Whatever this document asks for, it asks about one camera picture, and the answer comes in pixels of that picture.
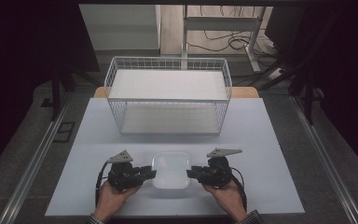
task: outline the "translucent plastic box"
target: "translucent plastic box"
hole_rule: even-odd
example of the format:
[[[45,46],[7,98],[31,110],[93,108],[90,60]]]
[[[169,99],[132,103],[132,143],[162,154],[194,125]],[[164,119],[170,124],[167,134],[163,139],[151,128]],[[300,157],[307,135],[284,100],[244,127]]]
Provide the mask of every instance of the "translucent plastic box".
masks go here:
[[[152,170],[157,171],[153,185],[158,189],[185,189],[190,184],[186,170],[191,170],[191,162],[184,152],[159,152]]]
[[[219,134],[231,97],[225,59],[115,57],[104,86],[121,133]]]

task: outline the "black cable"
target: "black cable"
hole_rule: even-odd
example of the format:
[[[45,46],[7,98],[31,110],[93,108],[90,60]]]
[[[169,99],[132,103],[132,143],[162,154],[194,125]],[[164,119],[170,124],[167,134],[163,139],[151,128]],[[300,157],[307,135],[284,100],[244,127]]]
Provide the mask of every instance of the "black cable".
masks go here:
[[[264,52],[261,48],[260,49],[256,49],[254,48],[254,52],[255,52],[255,55],[257,56],[270,56],[270,57],[274,57],[274,58],[282,58],[282,57],[285,57],[285,54],[270,54],[270,53],[266,53]]]
[[[239,75],[239,76],[232,76],[232,77],[251,77],[251,78],[253,78],[253,77],[258,77],[258,76],[260,76],[260,73],[253,73],[251,75],[245,75],[245,76]],[[243,81],[246,81],[246,80],[248,80],[248,79],[242,80],[240,82],[232,83],[232,85],[237,85],[237,84],[239,84],[239,83],[241,83]]]
[[[201,14],[201,16],[203,16],[203,14],[205,14],[205,16],[207,16],[205,10],[203,9],[203,6],[200,6],[200,14]]]
[[[238,17],[241,16],[242,7],[240,7],[240,13],[238,13]]]
[[[245,183],[243,182],[243,176],[242,176],[241,172],[239,170],[235,169],[234,167],[230,167],[230,168],[231,168],[231,170],[237,171],[237,173],[241,176],[242,187],[245,188]]]
[[[234,183],[237,185],[237,187],[240,189],[240,194],[241,194],[241,198],[242,198],[242,205],[243,205],[243,208],[245,209],[245,211],[248,211],[248,200],[246,198],[246,193],[245,193],[245,187],[244,187],[244,184],[243,184],[243,177],[242,177],[242,174],[239,170],[235,169],[235,168],[232,168],[230,167],[231,169],[237,171],[240,175],[241,175],[241,179],[242,179],[242,185],[240,183],[240,181],[238,181],[237,177],[235,177],[235,175],[231,174],[231,179],[232,181],[234,181]]]
[[[191,46],[191,47],[194,47],[194,48],[206,49],[206,50],[215,51],[215,52],[217,52],[217,51],[222,51],[222,50],[227,49],[227,48],[229,47],[229,45],[227,45],[226,47],[224,47],[224,48],[222,48],[222,49],[207,49],[207,48],[205,48],[205,47],[203,47],[203,46],[198,46],[198,45],[189,44],[188,42],[187,42],[187,44],[188,44],[189,46]]]
[[[231,46],[232,49],[236,49],[236,50],[240,50],[240,49],[245,49],[248,45],[249,45],[249,40],[246,40],[245,38],[250,39],[250,37],[247,36],[232,36],[229,40],[228,40],[228,44]],[[236,48],[234,46],[232,46],[232,43],[234,42],[240,42],[240,43],[245,43],[245,45],[242,45],[239,48]]]
[[[282,59],[278,59],[277,61],[275,61],[275,63],[273,63],[270,67],[268,67],[263,73],[260,74],[259,77],[255,78],[255,80],[253,80],[247,86],[250,87],[253,84],[255,84],[258,80],[260,80],[261,78],[270,75],[272,73],[271,70],[274,68],[277,68],[279,64],[282,64]]]
[[[98,199],[100,198],[100,190],[101,190],[101,182],[103,180],[103,171],[106,168],[107,161],[103,165],[103,169],[101,169],[101,172],[98,174],[97,183],[95,184],[95,206],[98,204]]]
[[[220,14],[222,14],[222,16],[225,16],[225,11],[223,11],[223,6],[220,6]]]
[[[228,13],[228,16],[230,16],[231,15],[231,13],[234,11],[234,17],[235,17],[235,9],[236,9],[237,7],[234,7],[229,13]]]
[[[233,35],[238,35],[238,34],[241,34],[243,32],[246,32],[246,31],[240,31],[240,32],[237,32],[237,33],[234,33],[234,34],[229,34],[229,35],[222,35],[222,36],[219,36],[219,37],[212,37],[210,38],[209,36],[206,35],[205,33],[205,37],[209,40],[216,40],[216,39],[223,39],[223,38],[226,38],[226,37],[229,37],[229,36],[233,36]]]
[[[263,62],[261,61],[261,59],[263,59],[263,58],[274,58],[274,59],[278,59],[277,56],[271,55],[271,54],[260,54],[260,55],[258,55],[258,57],[257,57],[257,62],[260,63],[260,64],[263,64],[263,65],[266,66],[266,67],[272,66],[273,63],[270,63],[270,64],[263,63]]]
[[[248,78],[244,78],[243,80],[241,80],[241,81],[238,81],[238,82],[236,82],[236,83],[232,83],[232,86],[233,87],[235,87],[236,85],[238,85],[238,84],[240,84],[240,83],[242,83],[242,82],[244,82],[244,81],[248,81],[248,80],[250,80],[250,78],[249,77],[252,77],[252,76],[259,76],[259,75],[251,75],[251,76],[247,76]]]

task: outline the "plastic container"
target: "plastic container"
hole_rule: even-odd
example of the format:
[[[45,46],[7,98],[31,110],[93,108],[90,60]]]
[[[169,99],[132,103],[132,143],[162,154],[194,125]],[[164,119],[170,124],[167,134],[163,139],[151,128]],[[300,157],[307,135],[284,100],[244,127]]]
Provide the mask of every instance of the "plastic container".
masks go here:
[[[152,160],[157,170],[153,185],[158,189],[185,189],[190,184],[186,170],[191,169],[190,158],[183,152],[159,152]]]

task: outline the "wall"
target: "wall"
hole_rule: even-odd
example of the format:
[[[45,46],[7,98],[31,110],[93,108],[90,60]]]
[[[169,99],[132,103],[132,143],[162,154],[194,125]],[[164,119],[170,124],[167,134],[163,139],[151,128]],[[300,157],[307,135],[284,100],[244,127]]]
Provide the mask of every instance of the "wall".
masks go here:
[[[95,50],[159,49],[159,6],[79,6]]]

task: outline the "human hand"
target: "human hand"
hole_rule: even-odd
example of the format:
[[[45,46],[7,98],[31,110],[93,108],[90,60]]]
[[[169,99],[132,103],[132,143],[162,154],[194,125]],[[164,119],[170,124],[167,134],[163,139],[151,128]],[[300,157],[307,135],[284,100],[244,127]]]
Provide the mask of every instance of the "human hand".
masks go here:
[[[242,221],[247,217],[246,210],[242,204],[240,190],[234,181],[231,180],[223,189],[217,189],[210,185],[202,186],[214,196],[217,204],[219,204],[235,222]]]
[[[100,198],[93,215],[102,222],[109,221],[123,207],[127,199],[136,193],[140,187],[117,191],[115,188],[112,188],[109,182],[105,181],[101,185]]]

